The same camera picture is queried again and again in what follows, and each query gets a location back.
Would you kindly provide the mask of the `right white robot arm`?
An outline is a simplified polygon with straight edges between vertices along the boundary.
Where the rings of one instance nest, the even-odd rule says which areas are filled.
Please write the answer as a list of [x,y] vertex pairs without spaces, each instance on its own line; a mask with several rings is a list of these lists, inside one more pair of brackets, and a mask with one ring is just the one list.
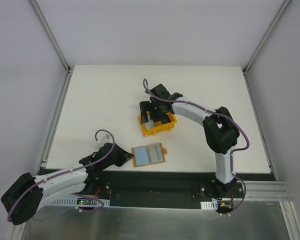
[[149,100],[139,103],[139,122],[143,134],[153,135],[159,127],[171,130],[176,122],[175,115],[185,117],[203,127],[207,145],[215,154],[217,183],[215,192],[227,197],[233,191],[231,182],[235,179],[231,162],[231,151],[238,142],[240,132],[225,107],[210,110],[207,107],[188,101],[182,94],[171,94],[162,84],[145,91]]

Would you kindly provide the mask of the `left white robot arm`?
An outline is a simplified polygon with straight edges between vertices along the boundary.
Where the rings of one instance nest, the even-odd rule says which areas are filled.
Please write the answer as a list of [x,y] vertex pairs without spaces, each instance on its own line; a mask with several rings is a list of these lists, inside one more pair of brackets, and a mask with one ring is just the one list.
[[30,220],[48,203],[66,195],[95,191],[95,179],[108,167],[121,167],[134,155],[117,144],[106,143],[78,163],[49,174],[22,174],[0,198],[7,221],[17,226]]

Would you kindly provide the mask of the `orange leather card holder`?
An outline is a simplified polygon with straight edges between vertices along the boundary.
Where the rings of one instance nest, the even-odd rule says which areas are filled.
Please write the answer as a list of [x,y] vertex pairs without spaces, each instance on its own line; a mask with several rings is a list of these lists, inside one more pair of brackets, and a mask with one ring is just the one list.
[[162,143],[133,147],[131,153],[134,155],[133,166],[135,168],[165,163],[168,154]]

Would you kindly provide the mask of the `yellow plastic bin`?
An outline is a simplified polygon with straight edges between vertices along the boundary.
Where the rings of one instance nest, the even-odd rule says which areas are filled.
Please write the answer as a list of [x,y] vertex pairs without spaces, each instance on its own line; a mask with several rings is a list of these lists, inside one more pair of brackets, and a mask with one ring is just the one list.
[[160,132],[164,132],[164,131],[171,131],[174,127],[175,127],[175,124],[177,123],[177,119],[175,117],[174,114],[172,113],[167,113],[167,123],[165,124],[161,124],[160,122],[154,122],[154,128],[146,131],[146,127],[145,127],[145,124],[140,124],[140,127],[141,127],[141,132],[142,132],[142,135],[143,136],[150,136],[150,135],[156,135],[157,133],[160,133]]

